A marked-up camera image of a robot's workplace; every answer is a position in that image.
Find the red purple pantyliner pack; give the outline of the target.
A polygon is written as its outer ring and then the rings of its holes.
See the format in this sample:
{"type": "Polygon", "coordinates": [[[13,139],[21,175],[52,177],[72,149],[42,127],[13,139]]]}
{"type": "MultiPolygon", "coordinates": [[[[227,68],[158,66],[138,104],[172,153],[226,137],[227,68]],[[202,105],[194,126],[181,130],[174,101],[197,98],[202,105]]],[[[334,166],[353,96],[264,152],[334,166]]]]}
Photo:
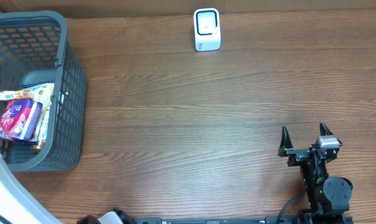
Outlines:
{"type": "Polygon", "coordinates": [[[0,138],[14,142],[32,139],[42,104],[32,99],[8,101],[0,119],[0,138]]]}

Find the small orange snack pack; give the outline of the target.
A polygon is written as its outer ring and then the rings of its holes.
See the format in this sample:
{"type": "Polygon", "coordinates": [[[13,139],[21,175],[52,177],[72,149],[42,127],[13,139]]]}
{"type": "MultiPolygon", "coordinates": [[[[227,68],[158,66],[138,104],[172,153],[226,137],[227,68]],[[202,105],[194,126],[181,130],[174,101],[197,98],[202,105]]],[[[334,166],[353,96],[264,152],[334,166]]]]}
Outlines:
{"type": "Polygon", "coordinates": [[[0,91],[0,100],[25,100],[32,99],[34,93],[32,90],[14,90],[14,91],[0,91]]]}

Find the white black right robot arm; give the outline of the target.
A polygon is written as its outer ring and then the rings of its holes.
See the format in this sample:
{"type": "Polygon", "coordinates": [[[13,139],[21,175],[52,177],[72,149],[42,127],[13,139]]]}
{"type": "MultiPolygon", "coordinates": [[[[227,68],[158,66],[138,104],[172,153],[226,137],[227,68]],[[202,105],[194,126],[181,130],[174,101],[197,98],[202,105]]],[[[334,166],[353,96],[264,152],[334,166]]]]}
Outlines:
{"type": "Polygon", "coordinates": [[[279,157],[287,157],[289,167],[298,166],[305,191],[291,199],[288,207],[302,195],[307,195],[309,209],[302,209],[294,223],[348,223],[344,213],[349,211],[353,184],[347,178],[329,176],[326,164],[337,159],[342,142],[322,122],[320,137],[307,149],[294,149],[287,127],[282,128],[279,157]]]}

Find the white tube with gold cap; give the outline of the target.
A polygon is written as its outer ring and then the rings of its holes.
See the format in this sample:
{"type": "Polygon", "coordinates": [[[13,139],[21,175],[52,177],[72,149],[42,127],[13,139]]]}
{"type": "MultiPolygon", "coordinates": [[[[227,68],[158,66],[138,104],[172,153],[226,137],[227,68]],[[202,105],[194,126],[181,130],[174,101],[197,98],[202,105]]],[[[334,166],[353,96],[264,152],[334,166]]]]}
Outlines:
{"type": "Polygon", "coordinates": [[[39,134],[37,136],[37,142],[30,147],[31,151],[40,152],[45,146],[45,142],[47,140],[47,133],[48,133],[49,114],[50,114],[50,108],[47,108],[44,114],[43,120],[42,120],[39,134]]]}

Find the yellow blue snack bag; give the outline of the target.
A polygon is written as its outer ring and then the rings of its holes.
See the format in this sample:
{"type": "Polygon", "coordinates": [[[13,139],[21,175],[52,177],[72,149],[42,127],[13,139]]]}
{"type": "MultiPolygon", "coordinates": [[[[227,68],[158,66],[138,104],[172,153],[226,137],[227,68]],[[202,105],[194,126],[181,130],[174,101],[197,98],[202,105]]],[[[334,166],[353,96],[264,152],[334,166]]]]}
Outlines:
{"type": "Polygon", "coordinates": [[[33,92],[33,100],[42,104],[42,110],[40,112],[37,125],[34,129],[31,142],[36,142],[43,118],[51,104],[51,97],[53,95],[54,83],[39,83],[31,85],[22,85],[23,90],[31,90],[33,92]]]}

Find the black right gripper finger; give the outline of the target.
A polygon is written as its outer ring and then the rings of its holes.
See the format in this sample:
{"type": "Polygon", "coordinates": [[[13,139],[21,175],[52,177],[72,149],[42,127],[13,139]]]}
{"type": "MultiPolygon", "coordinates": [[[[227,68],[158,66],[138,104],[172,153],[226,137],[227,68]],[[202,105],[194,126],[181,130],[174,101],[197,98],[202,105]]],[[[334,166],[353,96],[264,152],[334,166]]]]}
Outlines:
{"type": "Polygon", "coordinates": [[[320,122],[319,130],[320,130],[320,135],[322,135],[322,136],[333,135],[333,133],[330,131],[330,129],[326,126],[326,124],[324,122],[320,122]]]}
{"type": "Polygon", "coordinates": [[[280,141],[280,149],[293,149],[292,141],[287,130],[287,126],[282,127],[282,138],[280,141]]]}

